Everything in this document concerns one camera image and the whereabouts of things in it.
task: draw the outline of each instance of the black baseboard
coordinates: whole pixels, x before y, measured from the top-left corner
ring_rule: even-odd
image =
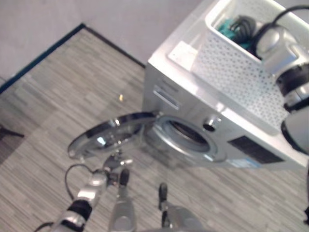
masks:
[[[93,34],[94,36],[96,36],[97,38],[99,38],[100,40],[104,41],[105,43],[107,43],[109,46],[111,46],[112,48],[114,48],[115,50],[117,50],[118,52],[120,52],[121,54],[125,55],[126,57],[128,57],[129,59],[131,59],[132,61],[134,61],[135,63],[137,63],[138,65],[142,66],[143,68],[146,67],[145,64],[143,64],[142,62],[140,62],[139,60],[137,60],[136,58],[134,58],[133,56],[131,56],[129,53],[127,53],[126,51],[124,51],[122,48],[118,47],[117,45],[115,45],[113,42],[111,42],[110,40],[106,39],[104,36],[100,35],[99,33],[97,33],[95,30],[93,30],[90,27],[85,27],[85,29],[90,32],[91,34]]]
[[[56,42],[54,45],[52,45],[50,48],[48,48],[45,52],[40,54],[37,58],[35,58],[29,65],[24,67],[21,71],[19,71],[15,76],[13,76],[10,80],[5,82],[0,87],[0,94],[5,91],[8,87],[10,87],[12,84],[14,84],[17,80],[19,80],[23,75],[25,75],[27,72],[29,72],[34,66],[36,66],[38,63],[40,63],[43,59],[45,59],[49,54],[51,54],[53,51],[55,51],[58,47],[60,47],[62,44],[64,44],[67,40],[69,40],[73,35],[75,35],[77,32],[79,32],[81,29],[85,28],[85,24],[80,24],[76,28],[74,28],[72,31],[70,31],[68,34],[66,34],[62,39],[60,39],[58,42]]]
[[[1,87],[0,87],[0,94],[5,91],[8,87],[10,87],[12,84],[14,84],[17,80],[19,80],[23,75],[25,75],[27,72],[29,72],[34,66],[36,66],[38,63],[40,63],[43,59],[45,59],[49,54],[51,54],[53,51],[55,51],[58,47],[60,47],[62,44],[64,44],[67,40],[69,40],[73,35],[78,33],[81,29],[86,29],[88,32],[99,38],[100,40],[104,41],[107,43],[109,46],[113,47],[116,49],[118,52],[122,53],[126,57],[130,58],[143,68],[145,68],[145,64],[141,63],[139,60],[135,59],[132,57],[130,54],[125,52],[123,49],[118,47],[117,45],[113,44],[111,41],[106,39],[104,36],[98,34],[96,31],[93,29],[87,27],[84,23],[81,23],[79,26],[74,28],[72,31],[70,31],[67,35],[65,35],[62,39],[60,39],[58,42],[56,42],[54,45],[52,45],[50,48],[48,48],[45,52],[40,54],[36,59],[34,59],[29,65],[24,67],[20,72],[18,72],[15,76],[13,76],[10,80],[5,82]]]

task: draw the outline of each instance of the washing machine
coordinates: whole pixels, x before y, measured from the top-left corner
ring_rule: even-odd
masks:
[[[149,59],[141,111],[110,119],[77,137],[69,146],[71,158],[142,146],[171,166],[306,167],[308,157],[293,150],[280,130],[188,68],[197,54],[192,51],[194,43],[188,49],[185,42],[200,41],[207,9],[209,3],[202,3]],[[184,59],[177,60],[175,53],[182,52],[179,44],[186,49]]]

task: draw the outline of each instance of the open washing machine door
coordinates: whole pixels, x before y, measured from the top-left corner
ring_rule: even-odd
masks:
[[[141,136],[152,127],[152,113],[134,113],[105,121],[78,136],[68,147],[72,159],[100,156],[117,149],[140,145]]]
[[[68,148],[72,159],[100,157],[103,153],[147,145],[159,158],[205,166],[226,160],[226,152],[207,131],[174,116],[149,112],[120,116],[87,130]]]

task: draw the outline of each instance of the perforated plastic basket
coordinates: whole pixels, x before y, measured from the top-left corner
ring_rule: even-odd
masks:
[[[272,0],[220,0],[205,18],[208,30],[191,71],[273,128],[287,112],[283,96],[262,62],[217,31],[226,19],[248,15],[271,22],[285,8]],[[309,49],[309,27],[292,13],[278,21]]]

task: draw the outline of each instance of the teal cloth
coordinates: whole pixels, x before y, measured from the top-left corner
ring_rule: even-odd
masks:
[[[225,37],[229,38],[230,40],[233,39],[235,36],[235,32],[230,30],[230,24],[233,22],[232,19],[227,19],[220,27],[219,32],[223,34]],[[250,47],[251,43],[240,43],[239,46],[241,46],[244,49],[248,49]]]

